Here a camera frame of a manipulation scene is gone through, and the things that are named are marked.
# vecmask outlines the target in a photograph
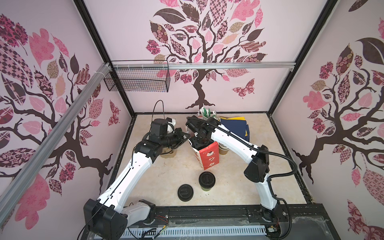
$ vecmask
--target cardboard box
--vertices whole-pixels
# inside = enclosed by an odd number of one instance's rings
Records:
[[[204,170],[219,163],[219,153],[218,153],[217,142],[213,142],[211,145],[201,149],[200,151],[198,151],[193,147],[192,149],[196,155],[197,160],[199,161],[201,167]]]

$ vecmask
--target pink leaf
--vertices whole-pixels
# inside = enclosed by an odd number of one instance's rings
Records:
[[[29,121],[23,123],[23,127],[31,134],[38,134],[41,130],[41,123],[38,121]]]
[[[263,20],[263,11],[260,6],[259,10],[257,10],[256,17],[255,17],[255,26],[256,28],[262,23]]]
[[[384,39],[384,21],[380,18],[379,33],[382,39]]]
[[[48,42],[49,35],[47,30],[41,28],[40,35],[41,36],[37,33],[32,33],[32,36],[29,36],[31,52],[39,64],[39,67],[41,67],[41,63],[44,60],[50,60],[53,58],[51,53],[53,53],[53,50],[55,49],[55,46]]]
[[[328,102],[323,100],[320,92],[315,93],[314,91],[310,91],[309,96],[304,96],[303,102],[308,103],[307,107],[311,108],[311,110],[320,109],[328,104]]]
[[[372,94],[369,92],[359,99],[359,105],[362,107],[369,107],[372,104]]]
[[[195,59],[194,59],[194,63],[197,63],[198,61],[200,61],[200,59],[201,59],[201,53],[198,53],[197,55],[196,55],[196,57],[195,57]]]
[[[229,82],[229,77],[228,77],[227,75],[223,75],[223,79],[224,79],[225,81],[228,81],[228,82]]]
[[[200,43],[196,39],[193,39],[192,47],[193,49],[198,49],[200,47]]]
[[[95,121],[91,122],[91,125],[92,125],[92,126],[94,126],[94,127],[97,127],[97,126],[99,126],[99,124],[100,124],[100,122],[99,122],[99,121],[97,121],[97,120],[95,120]]]
[[[380,137],[384,137],[384,123],[380,124],[379,129],[377,130],[377,134]]]
[[[245,21],[247,17],[253,16],[255,13],[253,11],[254,8],[256,8],[260,3],[260,0],[253,0],[251,3],[250,0],[242,0],[239,5],[235,8],[235,11],[233,12],[233,15],[230,20],[237,18],[241,21]]]
[[[355,168],[355,170],[352,171],[351,176],[352,181],[355,183],[355,186],[359,185],[361,176],[358,168]]]
[[[355,121],[361,116],[360,113],[348,113],[341,117],[342,119],[346,120],[347,122]]]
[[[219,53],[223,49],[224,45],[218,44],[213,47],[214,53]]]
[[[42,111],[45,108],[45,103],[38,98],[29,97],[29,101],[31,102],[33,109],[36,111]]]
[[[212,41],[212,33],[210,31],[207,32],[207,34],[204,37],[205,42],[210,42]]]
[[[64,98],[59,98],[55,103],[55,111],[58,113],[64,114],[67,111],[67,105],[64,101]]]

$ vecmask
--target dark brown leaf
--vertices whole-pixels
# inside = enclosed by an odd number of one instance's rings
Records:
[[[357,137],[365,137],[368,134],[370,134],[373,130],[375,130],[376,127],[371,128],[371,127],[362,127],[358,130],[357,132]]]
[[[353,82],[357,85],[363,85],[366,83],[366,80],[361,73],[353,71]]]
[[[359,9],[361,6],[363,6],[368,0],[357,0],[351,8],[348,10],[348,12],[352,12],[356,9]]]
[[[251,27],[252,27],[252,24],[253,24],[253,21],[252,21],[251,23],[246,24],[246,25],[243,27],[243,31],[242,31],[243,36],[249,32],[249,30],[250,30]]]
[[[197,9],[194,6],[192,6],[192,4],[181,3],[181,8],[183,9],[183,12],[187,16],[187,18],[191,19],[196,23],[199,22],[199,13]]]
[[[263,30],[263,29],[256,29],[256,30],[252,31],[252,32],[248,35],[247,41],[253,41],[253,40],[255,40],[256,38],[258,38],[259,35],[260,35],[260,33],[262,33],[262,30]]]
[[[362,38],[358,41],[362,43],[362,55],[367,61],[384,65],[384,43],[382,41],[376,38]]]
[[[165,21],[171,24],[182,23],[185,21],[185,17],[173,8],[164,8],[155,13],[153,16],[160,16],[164,18]]]
[[[321,113],[320,110],[316,110],[314,111],[313,113],[311,113],[311,115],[308,117],[308,118],[315,118],[317,117],[317,115],[319,115]]]
[[[51,168],[51,170],[49,170],[47,176],[45,177],[45,179],[49,178],[49,177],[53,177],[57,172],[57,168],[56,166],[54,166],[53,168]]]

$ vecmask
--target beige floor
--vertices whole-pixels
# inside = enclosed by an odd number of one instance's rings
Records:
[[[170,114],[166,117],[176,119],[176,126],[185,131],[188,114]],[[222,114],[224,117],[238,114]],[[264,144],[270,151],[283,153],[266,114],[241,114],[250,128],[250,142],[257,146]],[[120,172],[131,159],[133,147],[149,131],[151,115],[138,115],[122,163]],[[247,164],[234,152],[220,155],[220,163],[207,169],[216,177],[215,186],[204,192],[198,177],[204,171],[197,161],[188,142],[177,149],[173,158],[158,157],[152,166],[140,178],[130,194],[126,206],[140,199],[148,200],[157,206],[178,205],[245,205],[260,204],[260,197],[254,183],[243,174]],[[270,156],[270,174],[289,172],[291,168],[286,160]],[[180,185],[189,184],[194,189],[194,196],[188,202],[177,196]],[[288,204],[305,204],[305,199],[294,176],[274,178],[272,186],[275,194],[286,199]]]

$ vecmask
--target wall mural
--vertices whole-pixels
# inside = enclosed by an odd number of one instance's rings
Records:
[[[0,96],[0,149],[12,140],[15,147],[0,154],[0,178],[12,178],[21,171],[20,166],[28,162],[37,146],[46,139],[74,98],[81,93],[81,89],[90,79],[90,73],[88,64],[80,70],[75,54],[70,57],[65,44],[52,34],[50,39],[46,29],[41,28],[40,35],[32,33],[32,36],[28,36],[19,23],[14,24],[5,15],[1,15],[0,36],[4,40],[0,40],[1,78],[8,93]],[[27,47],[30,47],[36,61],[34,66],[28,65],[16,52],[19,46],[24,48],[26,55]],[[59,51],[54,56],[52,54],[56,47]],[[46,69],[42,69],[41,64],[46,60],[50,62]],[[66,141],[52,152],[43,166],[50,168],[47,176],[38,174],[35,182],[20,199],[15,220],[20,221],[26,217],[27,229],[37,223],[37,211],[46,207],[50,190],[62,195],[63,184],[73,179],[77,169],[96,168],[101,192],[103,177],[109,175],[112,169],[107,169],[112,154],[103,161],[83,154],[83,147],[88,147],[87,139],[92,137],[89,129],[100,124],[97,118],[101,114],[104,101],[97,98],[100,90],[99,84],[65,133]],[[120,112],[112,101],[109,103],[112,116],[108,126],[119,122]],[[24,140],[34,142],[36,148],[23,147],[23,144],[28,143]]]
[[[160,0],[170,8],[157,11],[154,16],[162,17],[169,24],[160,25],[150,21],[151,30],[156,40],[149,40],[146,49],[155,56],[155,63],[168,60],[171,63],[229,63],[260,62],[266,54],[258,52],[266,42],[255,41],[263,29],[257,29],[263,19],[260,0],[228,0],[235,8],[232,15],[227,14],[227,0]],[[172,24],[183,23],[183,29],[175,29]],[[228,69],[225,73],[217,69],[170,70],[175,82],[184,84],[193,82],[198,99],[186,108],[213,103],[205,99],[202,81],[214,80],[220,76],[224,81],[249,73],[247,69]],[[162,77],[165,71],[159,71]],[[254,80],[250,80],[245,88],[233,90],[244,97],[253,93]]]

